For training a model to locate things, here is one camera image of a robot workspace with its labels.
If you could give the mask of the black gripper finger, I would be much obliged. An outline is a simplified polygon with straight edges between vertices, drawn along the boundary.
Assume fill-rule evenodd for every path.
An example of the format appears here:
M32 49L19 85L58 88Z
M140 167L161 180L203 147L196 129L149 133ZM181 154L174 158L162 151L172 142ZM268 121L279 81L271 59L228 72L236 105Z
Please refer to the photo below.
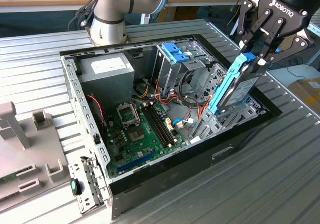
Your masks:
M262 36L264 45L258 55L273 53L273 0L244 0L237 33L242 36L240 48L242 52L250 52L256 41Z
M265 30L267 37L264 46L256 54L256 58L249 62L249 76L258 77L266 72L270 64L295 55L311 45L313 40L306 32L303 24L304 17L298 21L290 22L284 17L259 17L249 31L249 48L255 37L259 37Z

